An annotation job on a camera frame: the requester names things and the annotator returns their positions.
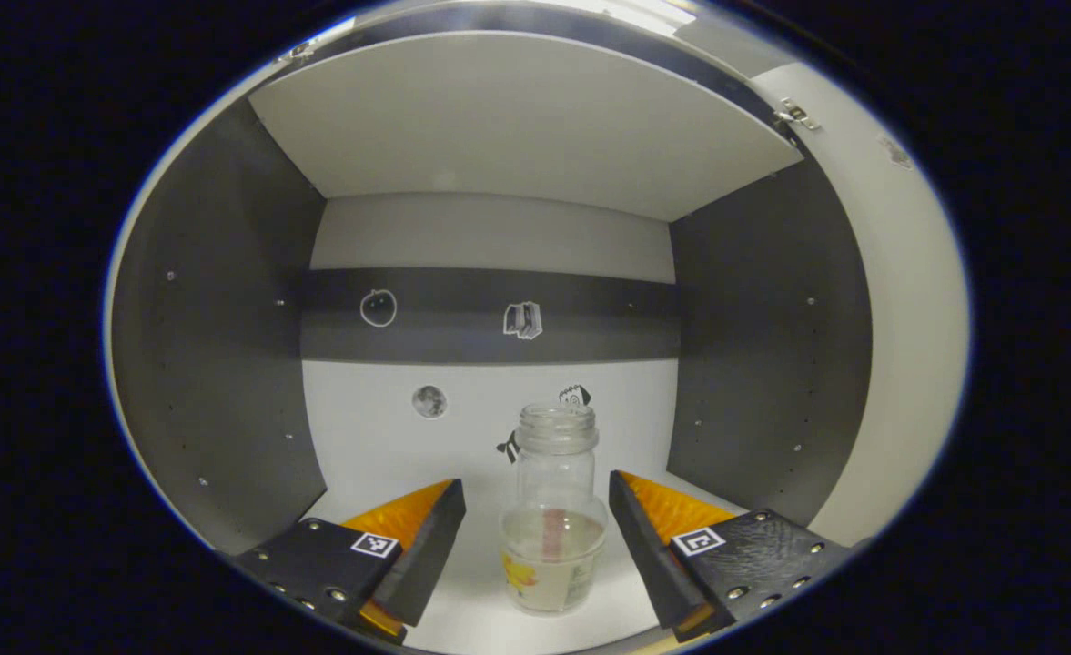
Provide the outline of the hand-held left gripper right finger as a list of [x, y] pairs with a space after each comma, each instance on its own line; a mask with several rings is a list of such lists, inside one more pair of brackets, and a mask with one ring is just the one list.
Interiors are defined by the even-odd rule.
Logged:
[[731, 513], [627, 471], [607, 503], [657, 621], [679, 642], [797, 600], [853, 557], [773, 509]]

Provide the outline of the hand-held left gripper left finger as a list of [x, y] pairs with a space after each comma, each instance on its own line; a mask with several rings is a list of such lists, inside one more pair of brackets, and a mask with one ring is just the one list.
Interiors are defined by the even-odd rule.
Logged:
[[465, 514], [463, 482], [441, 479], [343, 522], [302, 519], [228, 560], [328, 622], [402, 644], [421, 622]]

